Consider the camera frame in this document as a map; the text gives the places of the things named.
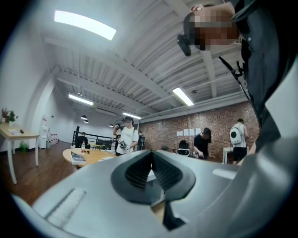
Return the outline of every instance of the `wooden floor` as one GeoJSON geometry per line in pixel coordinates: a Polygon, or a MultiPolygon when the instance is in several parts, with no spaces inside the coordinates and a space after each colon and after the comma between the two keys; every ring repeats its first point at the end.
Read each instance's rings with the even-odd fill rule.
{"type": "Polygon", "coordinates": [[[7,156],[1,156],[0,176],[7,189],[32,205],[47,189],[75,171],[62,157],[62,152],[70,146],[60,141],[50,149],[39,149],[38,167],[35,166],[35,151],[16,152],[13,155],[13,163],[17,184],[13,184],[11,179],[7,156]]]}

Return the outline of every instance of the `white backpack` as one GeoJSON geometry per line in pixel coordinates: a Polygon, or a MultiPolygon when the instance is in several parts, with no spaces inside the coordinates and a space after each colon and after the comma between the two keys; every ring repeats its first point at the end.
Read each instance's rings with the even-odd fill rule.
{"type": "Polygon", "coordinates": [[[230,131],[230,139],[232,145],[237,145],[242,142],[243,136],[241,136],[242,133],[240,132],[239,128],[236,126],[233,126],[231,131],[230,131]]]}

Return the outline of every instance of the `water bottle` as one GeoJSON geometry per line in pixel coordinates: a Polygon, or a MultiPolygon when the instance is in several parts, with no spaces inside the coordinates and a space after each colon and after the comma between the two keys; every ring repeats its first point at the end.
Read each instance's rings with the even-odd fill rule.
{"type": "Polygon", "coordinates": [[[83,144],[82,144],[82,146],[81,146],[81,148],[82,148],[82,152],[85,152],[85,141],[83,141],[83,144]]]}

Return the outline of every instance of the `brick wall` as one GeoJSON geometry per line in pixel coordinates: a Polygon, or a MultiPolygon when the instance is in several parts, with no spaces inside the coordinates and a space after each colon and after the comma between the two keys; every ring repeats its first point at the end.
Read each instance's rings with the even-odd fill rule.
{"type": "Polygon", "coordinates": [[[255,113],[249,102],[234,104],[210,111],[194,113],[186,116],[158,120],[140,124],[139,129],[145,136],[146,149],[158,150],[162,145],[174,148],[181,140],[186,140],[190,148],[193,148],[194,136],[177,136],[177,131],[187,128],[205,127],[211,129],[212,143],[209,144],[209,152],[221,160],[223,147],[230,146],[230,130],[237,120],[242,118],[247,128],[250,139],[247,146],[251,147],[258,136],[259,128],[255,113]]]}

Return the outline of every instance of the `potted plant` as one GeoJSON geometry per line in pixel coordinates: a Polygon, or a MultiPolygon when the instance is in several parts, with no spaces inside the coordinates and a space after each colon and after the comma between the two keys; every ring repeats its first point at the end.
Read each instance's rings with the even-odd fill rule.
{"type": "Polygon", "coordinates": [[[14,117],[15,117],[14,111],[10,111],[10,114],[9,114],[9,126],[13,126],[15,120],[18,118],[18,116],[16,116],[15,118],[14,117]]]}
{"type": "Polygon", "coordinates": [[[8,110],[7,108],[2,108],[1,109],[1,114],[2,114],[2,118],[1,118],[1,121],[2,122],[5,122],[6,118],[8,117],[8,110]]]}

